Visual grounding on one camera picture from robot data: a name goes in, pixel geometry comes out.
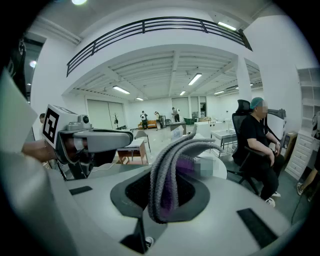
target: black mesh chair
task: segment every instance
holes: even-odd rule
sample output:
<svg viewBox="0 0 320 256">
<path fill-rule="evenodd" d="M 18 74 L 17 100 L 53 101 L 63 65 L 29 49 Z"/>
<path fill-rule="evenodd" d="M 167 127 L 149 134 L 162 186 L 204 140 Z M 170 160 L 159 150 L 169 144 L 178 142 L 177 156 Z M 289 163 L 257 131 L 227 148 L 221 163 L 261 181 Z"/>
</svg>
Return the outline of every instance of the black mesh chair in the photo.
<svg viewBox="0 0 320 256">
<path fill-rule="evenodd" d="M 234 130 L 235 130 L 238 141 L 240 137 L 241 124 L 243 120 L 246 118 L 246 116 L 250 115 L 250 113 L 251 113 L 250 102 L 244 99 L 238 99 L 238 109 L 236 110 L 235 113 L 232 114 L 233 126 L 234 126 Z M 239 150 L 239 143 L 236 149 L 234 150 L 232 156 L 237 154 L 237 150 Z M 238 182 L 239 184 L 241 184 L 244 180 L 248 181 L 251 187 L 253 188 L 254 192 L 258 195 L 259 194 L 258 189 L 254 184 L 254 182 L 252 181 L 252 177 L 249 174 L 249 170 L 251 166 L 250 166 L 250 163 L 247 162 L 247 160 L 251 155 L 255 155 L 255 157 L 263 158 L 266 156 L 266 154 L 257 150 L 253 150 L 248 147 L 245 147 L 245 150 L 247 150 L 248 154 L 241 165 L 237 164 L 233 159 L 231 160 L 229 159 L 228 161 L 223 161 L 223 163 L 226 166 L 227 172 L 242 177 L 242 179 Z"/>
</svg>

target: white ceiling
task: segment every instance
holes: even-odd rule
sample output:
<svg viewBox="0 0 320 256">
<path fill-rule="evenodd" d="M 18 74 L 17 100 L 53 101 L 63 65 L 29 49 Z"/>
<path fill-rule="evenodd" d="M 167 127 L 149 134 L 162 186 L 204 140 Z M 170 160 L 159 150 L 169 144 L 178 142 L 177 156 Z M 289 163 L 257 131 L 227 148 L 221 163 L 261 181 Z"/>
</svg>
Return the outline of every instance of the white ceiling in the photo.
<svg viewBox="0 0 320 256">
<path fill-rule="evenodd" d="M 95 23 L 103 26 L 132 12 L 156 7 L 204 10 L 214 21 L 227 22 L 239 29 L 253 22 L 269 3 L 270 0 L 87 0 L 85 4 L 74 5 L 71 0 L 60 0 L 49 4 L 40 15 L 82 37 L 82 33 Z"/>
<path fill-rule="evenodd" d="M 237 91 L 238 83 L 232 58 L 212 50 L 155 51 L 127 59 L 121 56 L 118 61 L 113 59 L 108 67 L 86 77 L 72 92 L 103 94 L 129 101 L 135 101 L 136 97 L 145 100 L 179 97 L 182 91 L 186 91 L 184 97 L 213 95 L 222 90 L 229 93 Z M 261 87 L 258 67 L 247 63 L 247 69 L 253 87 Z M 193 85 L 188 85 L 196 73 L 202 73 L 202 76 Z M 113 89 L 115 85 L 130 94 Z"/>
</svg>

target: small wooden table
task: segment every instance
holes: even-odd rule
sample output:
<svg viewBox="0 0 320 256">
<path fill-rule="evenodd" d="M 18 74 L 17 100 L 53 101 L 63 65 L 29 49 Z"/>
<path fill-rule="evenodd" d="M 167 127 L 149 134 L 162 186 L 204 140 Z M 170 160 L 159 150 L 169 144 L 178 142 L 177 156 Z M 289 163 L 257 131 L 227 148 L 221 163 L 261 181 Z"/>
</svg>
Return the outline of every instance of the small wooden table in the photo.
<svg viewBox="0 0 320 256">
<path fill-rule="evenodd" d="M 117 149 L 119 161 L 121 164 L 124 164 L 124 158 L 131 157 L 131 160 L 134 160 L 134 157 L 141 157 L 141 162 L 144 164 L 144 157 L 146 159 L 146 164 L 148 165 L 148 157 L 146 154 L 145 141 L 143 139 L 134 139 L 130 145 L 123 148 Z"/>
</svg>

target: black shirt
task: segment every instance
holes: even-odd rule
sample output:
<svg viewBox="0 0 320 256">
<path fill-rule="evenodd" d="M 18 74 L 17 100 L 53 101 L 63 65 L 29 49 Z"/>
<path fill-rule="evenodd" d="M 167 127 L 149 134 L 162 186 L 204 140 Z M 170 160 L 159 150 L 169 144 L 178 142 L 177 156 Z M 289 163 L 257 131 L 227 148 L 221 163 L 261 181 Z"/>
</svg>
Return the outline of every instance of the black shirt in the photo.
<svg viewBox="0 0 320 256">
<path fill-rule="evenodd" d="M 243 161 L 248 155 L 245 147 L 249 148 L 247 139 L 256 139 L 266 147 L 269 147 L 266 134 L 268 129 L 264 126 L 263 121 L 260 122 L 252 115 L 248 115 L 241 123 L 240 136 L 238 140 L 238 149 L 233 155 L 233 158 Z"/>
</svg>

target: hand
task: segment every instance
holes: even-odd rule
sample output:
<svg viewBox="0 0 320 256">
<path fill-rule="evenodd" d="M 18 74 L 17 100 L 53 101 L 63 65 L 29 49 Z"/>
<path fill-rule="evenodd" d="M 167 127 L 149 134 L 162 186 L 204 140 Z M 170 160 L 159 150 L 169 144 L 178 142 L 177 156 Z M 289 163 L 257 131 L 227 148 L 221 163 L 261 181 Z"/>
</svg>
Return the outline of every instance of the hand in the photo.
<svg viewBox="0 0 320 256">
<path fill-rule="evenodd" d="M 270 149 L 271 153 L 268 154 L 269 159 L 270 159 L 270 167 L 274 165 L 275 163 L 275 155 L 274 152 Z"/>
<path fill-rule="evenodd" d="M 276 154 L 275 154 L 275 156 L 277 157 L 277 156 L 279 156 L 279 154 L 280 154 L 280 144 L 275 144 L 275 152 L 276 152 Z"/>
</svg>

